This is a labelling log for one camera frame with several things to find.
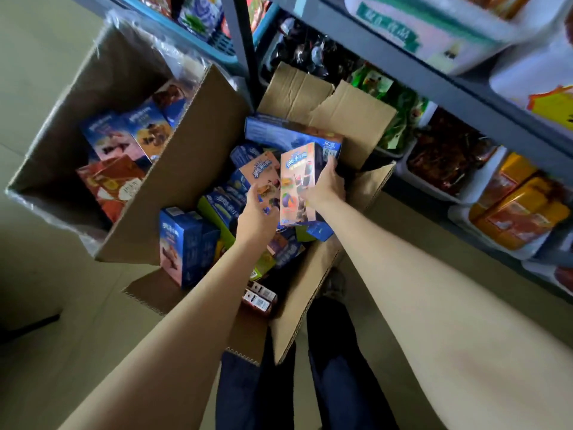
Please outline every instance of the hand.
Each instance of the hand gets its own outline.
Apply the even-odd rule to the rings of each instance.
[[[344,180],[336,173],[336,163],[336,158],[329,156],[316,185],[304,189],[300,194],[319,213],[332,200],[344,201]]]
[[[262,211],[258,201],[258,186],[253,184],[247,193],[247,206],[239,216],[236,243],[250,246],[250,250],[263,253],[277,231],[280,212],[272,207],[269,214]]]

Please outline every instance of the blue plastic basket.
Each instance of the blue plastic basket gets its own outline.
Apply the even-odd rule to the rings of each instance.
[[[152,8],[147,7],[139,0],[122,0],[126,5],[140,14],[157,21],[165,28],[175,33],[184,41],[187,41],[191,47],[199,50],[205,56],[210,58],[212,61],[220,64],[226,68],[232,74],[240,74],[241,66],[235,56],[235,51],[233,49],[233,42],[229,39],[221,30],[218,28],[215,33],[211,36],[208,42],[204,42],[198,37],[196,37],[190,31],[180,26],[175,20],[171,21],[161,13],[154,11]],[[258,27],[253,33],[253,43],[256,48],[261,41],[261,37],[265,34],[266,30],[273,23],[276,18],[280,8],[276,3],[271,4],[267,13],[262,18]]]

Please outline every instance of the green label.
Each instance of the green label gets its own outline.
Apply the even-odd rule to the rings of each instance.
[[[381,15],[376,12],[376,10],[370,9],[370,7],[366,6],[364,3],[360,3],[360,6],[358,6],[356,16],[369,22],[375,27],[383,28],[392,36],[400,39],[400,41],[404,43],[405,50],[410,51],[411,53],[415,53],[418,50],[420,46],[418,35],[414,30],[408,28],[401,22],[395,21],[389,16]]]

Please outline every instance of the person's left hand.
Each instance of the person's left hand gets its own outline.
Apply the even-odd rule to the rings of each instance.
[[[254,184],[247,193],[247,206],[238,219],[236,243],[246,244],[250,250],[263,253],[275,236],[280,212],[275,206],[269,214],[265,214],[258,201],[257,189],[258,186]]]

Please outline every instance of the person's left arm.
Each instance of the person's left arm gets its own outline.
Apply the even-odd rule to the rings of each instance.
[[[253,267],[276,232],[257,187],[235,244],[73,412],[60,430],[196,429]]]

